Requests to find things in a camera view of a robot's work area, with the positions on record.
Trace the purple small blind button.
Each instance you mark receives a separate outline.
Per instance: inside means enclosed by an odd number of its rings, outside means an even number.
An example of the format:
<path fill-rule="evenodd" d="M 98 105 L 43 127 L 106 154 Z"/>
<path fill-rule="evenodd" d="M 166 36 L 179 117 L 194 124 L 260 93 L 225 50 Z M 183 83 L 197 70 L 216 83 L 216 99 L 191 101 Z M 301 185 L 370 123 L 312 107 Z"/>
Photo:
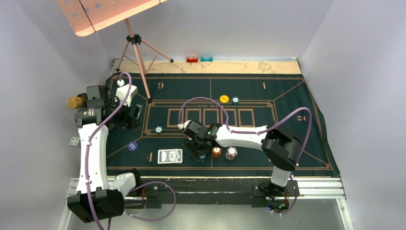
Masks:
<path fill-rule="evenodd" d="M 135 150 L 137 150 L 137 148 L 138 148 L 138 143 L 136 141 L 131 141 L 127 145 L 127 149 L 129 151 L 135 151 Z"/>

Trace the green blue poker chip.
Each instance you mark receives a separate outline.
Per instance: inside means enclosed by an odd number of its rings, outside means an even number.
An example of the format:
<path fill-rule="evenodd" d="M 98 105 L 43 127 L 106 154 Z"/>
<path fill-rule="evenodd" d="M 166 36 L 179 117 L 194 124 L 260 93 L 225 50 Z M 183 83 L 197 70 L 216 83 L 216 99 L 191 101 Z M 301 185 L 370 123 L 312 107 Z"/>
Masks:
<path fill-rule="evenodd" d="M 161 134 L 163 132 L 163 127 L 162 126 L 156 126 L 154 131 L 157 134 Z"/>

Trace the yellow big blind button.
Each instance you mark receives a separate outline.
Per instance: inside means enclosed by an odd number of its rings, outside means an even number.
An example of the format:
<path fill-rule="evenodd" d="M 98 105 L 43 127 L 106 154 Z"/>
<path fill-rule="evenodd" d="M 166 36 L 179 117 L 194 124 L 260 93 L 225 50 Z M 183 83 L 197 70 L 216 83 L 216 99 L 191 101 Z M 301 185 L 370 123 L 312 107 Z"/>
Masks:
<path fill-rule="evenodd" d="M 229 102 L 229 97 L 227 96 L 227 95 L 221 95 L 220 96 L 220 98 L 219 98 L 219 101 L 221 102 L 221 103 L 227 103 L 227 102 Z"/>

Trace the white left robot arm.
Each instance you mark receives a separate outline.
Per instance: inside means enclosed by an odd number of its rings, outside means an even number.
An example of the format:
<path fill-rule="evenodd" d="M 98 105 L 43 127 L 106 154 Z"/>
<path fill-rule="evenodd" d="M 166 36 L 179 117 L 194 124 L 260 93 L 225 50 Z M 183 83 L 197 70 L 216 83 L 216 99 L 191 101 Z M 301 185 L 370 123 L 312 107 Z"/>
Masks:
<path fill-rule="evenodd" d="M 67 198 L 67 206 L 84 223 L 109 219 L 124 212 L 124 198 L 137 196 L 143 183 L 136 169 L 126 170 L 108 182 L 106 145 L 109 131 L 123 128 L 131 131 L 140 126 L 141 105 L 130 111 L 131 100 L 137 94 L 134 85 L 126 84 L 112 93 L 104 85 L 90 86 L 85 93 L 71 97 L 68 108 L 76 109 L 81 163 L 76 194 Z"/>

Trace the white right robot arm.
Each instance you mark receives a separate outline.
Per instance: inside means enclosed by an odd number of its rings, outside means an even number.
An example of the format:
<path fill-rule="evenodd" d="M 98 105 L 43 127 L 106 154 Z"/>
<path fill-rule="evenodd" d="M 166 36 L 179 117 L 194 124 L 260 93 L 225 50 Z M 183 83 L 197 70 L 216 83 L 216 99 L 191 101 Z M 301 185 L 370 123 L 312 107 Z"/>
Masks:
<path fill-rule="evenodd" d="M 277 122 L 260 127 L 235 127 L 219 123 L 206 127 L 188 120 L 179 124 L 178 129 L 187 136 L 182 145 L 195 160 L 207 155 L 213 148 L 243 147 L 264 152 L 273 164 L 269 189 L 275 195 L 287 190 L 288 180 L 295 171 L 303 146 L 290 129 Z"/>

